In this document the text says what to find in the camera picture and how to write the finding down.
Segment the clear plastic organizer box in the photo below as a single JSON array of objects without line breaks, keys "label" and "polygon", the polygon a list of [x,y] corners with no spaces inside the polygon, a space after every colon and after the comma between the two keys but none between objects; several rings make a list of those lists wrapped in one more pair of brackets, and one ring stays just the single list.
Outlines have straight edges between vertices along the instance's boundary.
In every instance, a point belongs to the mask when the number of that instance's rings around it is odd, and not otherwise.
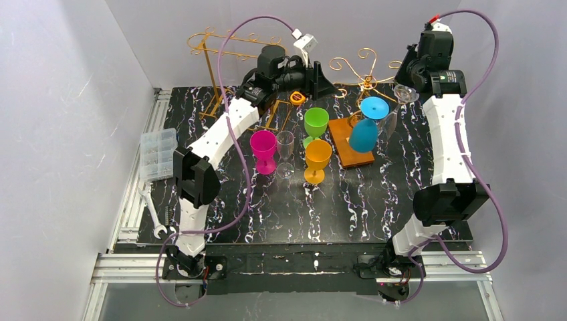
[{"label": "clear plastic organizer box", "polygon": [[150,182],[173,177],[173,151],[176,148],[175,128],[142,134],[140,179]]}]

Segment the wooden board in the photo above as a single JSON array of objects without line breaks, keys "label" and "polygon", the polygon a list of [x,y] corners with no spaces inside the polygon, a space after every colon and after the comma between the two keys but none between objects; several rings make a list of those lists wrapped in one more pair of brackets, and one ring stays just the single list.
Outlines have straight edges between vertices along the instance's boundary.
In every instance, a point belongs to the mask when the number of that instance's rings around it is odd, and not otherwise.
[{"label": "wooden board", "polygon": [[329,120],[329,131],[340,158],[343,168],[372,164],[374,155],[372,152],[360,153],[350,148],[347,138],[350,137],[352,128],[348,125],[347,118]]}]

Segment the gray wall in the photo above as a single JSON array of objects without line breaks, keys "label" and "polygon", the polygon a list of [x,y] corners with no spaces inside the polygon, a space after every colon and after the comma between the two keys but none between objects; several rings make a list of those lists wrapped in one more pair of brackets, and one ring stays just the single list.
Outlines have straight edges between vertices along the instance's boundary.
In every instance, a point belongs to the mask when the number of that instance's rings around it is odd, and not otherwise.
[{"label": "gray wall", "polygon": [[2,320],[80,319],[152,95],[104,0],[2,1]]},{"label": "gray wall", "polygon": [[[402,60],[408,43],[419,40],[424,21],[440,11],[455,9],[458,1],[186,1],[186,0],[106,0],[118,24],[122,28],[132,50],[140,61],[148,79],[154,87],[210,86],[209,71],[203,55],[192,55],[187,38],[203,32],[206,27],[216,27],[218,33],[226,34],[249,17],[255,15],[277,15],[299,28],[311,33],[319,41],[312,52],[312,59],[319,60],[325,75],[337,82],[355,82],[350,71],[331,70],[329,61],[342,56],[352,62],[355,70],[368,73],[372,62],[361,60],[357,51],[370,47],[378,52],[374,74],[378,79],[395,75],[388,69],[392,60]],[[269,40],[281,36],[288,53],[293,51],[293,38],[278,22],[253,21],[238,32],[247,37],[254,32]],[[211,41],[217,49],[221,41]],[[229,42],[230,51],[257,55],[260,45],[239,45]],[[216,77],[216,58],[212,56]],[[223,80],[225,84],[240,84],[242,78],[256,64],[255,59],[245,62],[237,58],[223,58]]]},{"label": "gray wall", "polygon": [[[473,162],[492,184],[509,221],[509,249],[493,272],[507,320],[564,320],[567,277],[567,151],[565,75],[567,3],[462,1],[497,25],[500,55],[492,75],[467,103]],[[480,79],[492,53],[488,26],[472,15],[453,16],[452,66],[468,86]],[[474,247],[489,261],[501,231],[492,204],[470,220]]]}]

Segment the black clamp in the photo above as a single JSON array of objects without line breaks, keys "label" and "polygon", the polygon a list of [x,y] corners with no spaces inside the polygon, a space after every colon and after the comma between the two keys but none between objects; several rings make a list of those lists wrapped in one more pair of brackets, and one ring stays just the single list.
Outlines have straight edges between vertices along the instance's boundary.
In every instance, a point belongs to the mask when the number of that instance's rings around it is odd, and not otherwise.
[{"label": "black clamp", "polygon": [[200,157],[192,148],[177,147],[173,152],[173,178],[177,195],[193,207],[210,204],[221,190],[221,182],[208,157]]}]

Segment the table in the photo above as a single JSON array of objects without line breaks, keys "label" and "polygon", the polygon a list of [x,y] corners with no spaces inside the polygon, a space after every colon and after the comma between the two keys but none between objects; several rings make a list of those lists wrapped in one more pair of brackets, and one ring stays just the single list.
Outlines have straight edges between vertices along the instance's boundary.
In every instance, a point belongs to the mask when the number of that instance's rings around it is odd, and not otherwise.
[{"label": "table", "polygon": [[[392,84],[381,84],[378,90],[394,97]],[[305,150],[301,141],[307,136],[303,127],[303,115],[313,106],[327,109],[330,118],[347,117],[357,109],[355,105],[358,87],[344,86],[345,98],[327,97],[308,101],[300,108],[293,108],[285,130],[296,136],[296,148],[291,163],[295,176],[284,181],[276,177],[258,174],[249,139],[252,131],[241,136],[239,143],[252,175],[253,197],[248,214],[228,231],[207,235],[209,243],[356,243],[385,242],[403,228],[413,212],[413,195],[431,184],[433,155],[427,119],[421,104],[428,97],[401,108],[396,132],[387,145],[378,144],[374,149],[373,164],[353,169],[343,169],[336,153],[325,168],[325,181],[318,186],[309,185],[303,178]],[[175,128],[179,144],[187,147],[200,137],[215,119],[199,119],[199,112],[213,98],[212,87],[174,88],[164,128]],[[287,100],[285,95],[278,97]],[[388,101],[390,108],[395,103]],[[287,116],[288,106],[280,104],[273,117],[272,126],[281,126]],[[269,114],[264,115],[258,126],[263,126]],[[322,139],[332,143],[327,131]],[[217,171],[222,182],[221,192],[209,207],[207,229],[222,226],[238,215],[245,195],[245,179],[240,160],[231,148]],[[154,183],[152,198],[160,220],[164,219],[166,206],[175,208],[175,220],[179,221],[179,204],[173,179]],[[152,234],[152,220],[148,209],[144,210],[139,229],[138,244],[160,244]],[[466,222],[452,227],[443,234],[448,241],[472,241]]]}]

